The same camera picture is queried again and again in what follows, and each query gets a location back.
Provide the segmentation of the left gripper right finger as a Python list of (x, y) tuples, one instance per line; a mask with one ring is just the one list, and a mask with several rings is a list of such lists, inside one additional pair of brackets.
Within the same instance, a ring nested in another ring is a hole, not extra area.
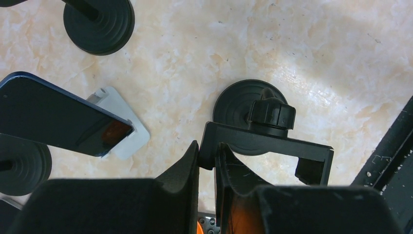
[(223, 234), (400, 234), (374, 189), (275, 186), (221, 143), (216, 157), (217, 222)]

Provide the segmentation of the black phone stand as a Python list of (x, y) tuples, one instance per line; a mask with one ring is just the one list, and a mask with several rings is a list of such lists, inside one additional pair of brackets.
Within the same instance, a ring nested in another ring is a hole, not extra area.
[(198, 164), (212, 170), (219, 144), (244, 156), (269, 152), (295, 156), (295, 176), (306, 185), (327, 185), (334, 151), (331, 146), (288, 137), (296, 109), (268, 82), (246, 79), (218, 97), (212, 121), (205, 125)]
[(63, 21), (69, 38), (79, 49), (105, 56), (129, 41), (135, 15), (129, 0), (66, 0)]
[(0, 136), (0, 192), (23, 196), (46, 181), (52, 169), (49, 148), (25, 139)]

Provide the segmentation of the black phone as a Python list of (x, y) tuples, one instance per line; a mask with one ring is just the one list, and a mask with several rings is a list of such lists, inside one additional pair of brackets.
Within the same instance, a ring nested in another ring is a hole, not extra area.
[(11, 227), (22, 205), (9, 198), (0, 199), (0, 233), (5, 234)]
[(127, 121), (28, 72), (0, 82), (0, 132), (90, 156), (113, 146), (102, 135), (112, 122)]

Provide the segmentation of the white plastic phone holder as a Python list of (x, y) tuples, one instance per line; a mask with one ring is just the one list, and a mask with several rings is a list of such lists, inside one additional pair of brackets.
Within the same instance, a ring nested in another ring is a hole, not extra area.
[(149, 131), (115, 88), (98, 89), (87, 101), (127, 121), (126, 124), (114, 121), (105, 128), (101, 138), (113, 146), (103, 158), (116, 156), (126, 160), (149, 142)]

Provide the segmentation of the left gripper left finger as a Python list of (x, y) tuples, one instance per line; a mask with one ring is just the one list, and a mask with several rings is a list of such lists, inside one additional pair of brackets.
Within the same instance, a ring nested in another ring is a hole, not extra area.
[(52, 179), (30, 196), (10, 234), (194, 234), (199, 146), (156, 178)]

